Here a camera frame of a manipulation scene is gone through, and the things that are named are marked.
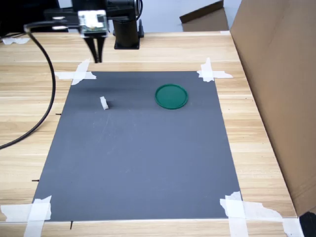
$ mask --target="wooden desk surface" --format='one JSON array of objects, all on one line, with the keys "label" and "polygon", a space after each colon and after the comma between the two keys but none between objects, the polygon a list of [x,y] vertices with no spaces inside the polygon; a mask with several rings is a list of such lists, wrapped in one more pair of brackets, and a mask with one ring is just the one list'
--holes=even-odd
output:
[{"label": "wooden desk surface", "polygon": [[[88,58],[89,71],[198,71],[209,57],[213,70],[234,77],[215,82],[243,200],[261,202],[283,217],[296,216],[230,35],[146,34],[140,50],[114,50],[115,38],[108,37],[101,64],[92,63],[78,34],[35,35],[57,72],[73,72]],[[60,118],[56,114],[62,112],[70,84],[70,80],[57,79],[55,102],[42,126],[22,142],[0,150],[0,205],[32,202],[38,184],[32,180],[40,178]],[[50,95],[51,75],[38,47],[32,41],[0,43],[0,144],[33,127],[45,112]],[[24,228],[25,224],[2,224],[0,233],[22,236]],[[227,220],[76,222],[69,228],[69,222],[46,222],[42,236],[230,236]],[[285,236],[281,223],[249,221],[248,231],[250,236]]]}]

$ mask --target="dark gray board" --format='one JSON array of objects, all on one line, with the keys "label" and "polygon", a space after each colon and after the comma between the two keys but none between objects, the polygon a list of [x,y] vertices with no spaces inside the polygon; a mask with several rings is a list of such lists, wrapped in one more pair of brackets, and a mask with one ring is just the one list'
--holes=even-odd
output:
[{"label": "dark gray board", "polygon": [[[213,81],[196,72],[93,72],[72,85],[35,198],[51,221],[225,218],[239,191]],[[155,102],[166,83],[187,104]],[[109,102],[103,110],[100,97]]]}]

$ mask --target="green circular container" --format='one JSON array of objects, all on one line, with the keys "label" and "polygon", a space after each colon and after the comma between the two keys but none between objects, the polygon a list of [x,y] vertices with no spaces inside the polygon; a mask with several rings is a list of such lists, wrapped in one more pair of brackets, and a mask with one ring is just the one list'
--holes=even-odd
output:
[{"label": "green circular container", "polygon": [[187,103],[188,93],[179,85],[166,84],[156,90],[155,100],[165,109],[176,110]]}]

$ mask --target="masking tape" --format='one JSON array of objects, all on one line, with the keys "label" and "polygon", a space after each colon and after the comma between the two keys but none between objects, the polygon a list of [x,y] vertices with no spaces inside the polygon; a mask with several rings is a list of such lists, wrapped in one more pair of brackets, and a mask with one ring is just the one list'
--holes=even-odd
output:
[{"label": "masking tape", "polygon": [[44,221],[50,220],[51,196],[35,199],[32,204],[1,205],[6,222],[27,222],[24,237],[40,237]]},{"label": "masking tape", "polygon": [[[75,76],[75,72],[57,72],[55,73],[55,75],[58,76],[60,80],[73,79]],[[97,77],[92,74],[92,72],[86,72],[84,79],[97,79]]]},{"label": "masking tape", "polygon": [[87,72],[89,63],[90,59],[86,59],[78,65],[75,72],[56,72],[55,75],[59,79],[73,79],[71,85],[76,85],[83,79],[96,79],[97,77],[92,72]]},{"label": "masking tape", "polygon": [[203,81],[214,81],[214,78],[233,78],[232,75],[224,71],[213,71],[210,58],[206,59],[206,63],[201,64],[201,71],[197,71],[198,77],[203,78]]},{"label": "masking tape", "polygon": [[288,237],[304,237],[298,218],[282,218],[277,211],[265,208],[262,203],[242,201],[240,192],[225,196],[225,199],[220,199],[220,204],[228,216],[231,236],[247,237],[246,220],[258,220],[281,222]]},{"label": "masking tape", "polygon": [[101,100],[103,110],[107,110],[109,108],[107,100],[104,98],[104,96],[100,97],[100,100]]},{"label": "masking tape", "polygon": [[29,40],[30,40],[30,38],[12,38],[12,37],[2,39],[3,43],[7,44],[7,45],[10,45],[12,43],[25,44]]}]

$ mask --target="cardboard panel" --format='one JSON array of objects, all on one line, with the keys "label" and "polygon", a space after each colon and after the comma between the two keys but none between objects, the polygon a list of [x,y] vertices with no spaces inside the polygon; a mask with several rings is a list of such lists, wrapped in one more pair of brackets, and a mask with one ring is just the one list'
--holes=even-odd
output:
[{"label": "cardboard panel", "polygon": [[224,9],[182,24],[183,31],[227,31],[229,30]]},{"label": "cardboard panel", "polygon": [[315,12],[315,0],[243,0],[231,28],[298,215],[316,206]]}]

